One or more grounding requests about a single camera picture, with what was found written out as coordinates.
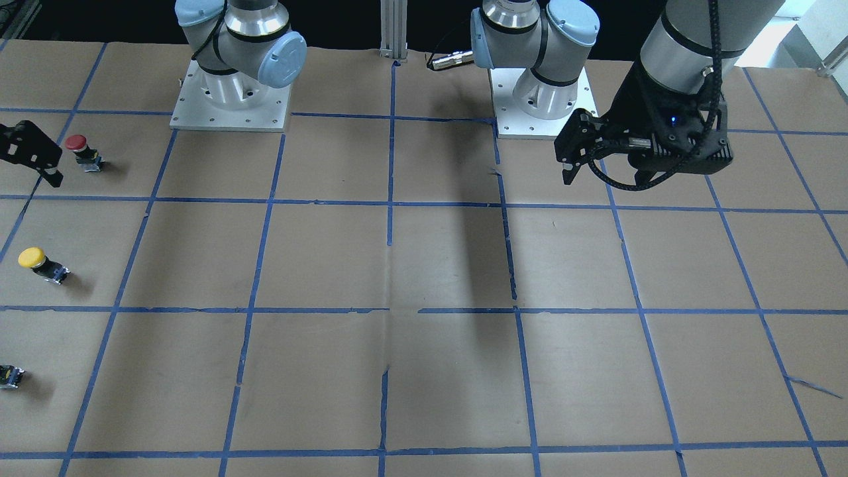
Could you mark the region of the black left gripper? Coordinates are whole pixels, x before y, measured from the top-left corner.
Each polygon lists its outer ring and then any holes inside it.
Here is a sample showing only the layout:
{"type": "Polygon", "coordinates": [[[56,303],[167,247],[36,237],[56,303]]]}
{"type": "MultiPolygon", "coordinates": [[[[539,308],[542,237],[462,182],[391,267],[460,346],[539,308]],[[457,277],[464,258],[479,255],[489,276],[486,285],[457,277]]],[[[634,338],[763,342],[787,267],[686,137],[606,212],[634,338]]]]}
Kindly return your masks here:
{"type": "MultiPolygon", "coordinates": [[[[572,185],[591,160],[651,147],[645,132],[646,103],[693,100],[696,94],[673,91],[651,78],[645,67],[631,67],[609,111],[596,117],[587,109],[576,109],[556,137],[555,159],[562,164],[563,184],[572,185]]],[[[681,169],[690,160],[687,155],[672,169],[681,169]]]]}

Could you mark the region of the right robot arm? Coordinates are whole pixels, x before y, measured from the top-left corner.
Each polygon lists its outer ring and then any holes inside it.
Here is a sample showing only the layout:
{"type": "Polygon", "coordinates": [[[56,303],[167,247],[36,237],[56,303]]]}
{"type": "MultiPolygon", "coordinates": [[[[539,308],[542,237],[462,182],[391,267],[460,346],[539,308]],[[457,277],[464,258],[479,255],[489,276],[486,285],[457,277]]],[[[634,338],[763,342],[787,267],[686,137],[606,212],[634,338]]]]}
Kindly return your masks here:
{"type": "MultiPolygon", "coordinates": [[[[305,66],[305,39],[280,1],[175,1],[178,24],[201,73],[196,78],[212,111],[251,111],[270,90],[294,83],[305,66]]],[[[36,171],[52,187],[62,148],[32,121],[2,124],[2,160],[36,171]]]]}

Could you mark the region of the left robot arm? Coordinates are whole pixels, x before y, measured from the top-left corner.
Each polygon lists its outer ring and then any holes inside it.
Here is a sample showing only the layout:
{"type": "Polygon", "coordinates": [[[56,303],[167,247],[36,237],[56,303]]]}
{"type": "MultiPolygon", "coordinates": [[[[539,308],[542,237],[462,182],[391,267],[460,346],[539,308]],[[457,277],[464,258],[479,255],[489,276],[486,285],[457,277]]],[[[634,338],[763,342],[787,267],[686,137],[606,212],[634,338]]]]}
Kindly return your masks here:
{"type": "Polygon", "coordinates": [[[638,192],[733,162],[723,80],[780,1],[484,1],[470,14],[477,66],[519,68],[530,115],[568,115],[554,141],[563,182],[587,166],[638,192]],[[632,61],[608,111],[569,106],[589,58],[632,61]]]}

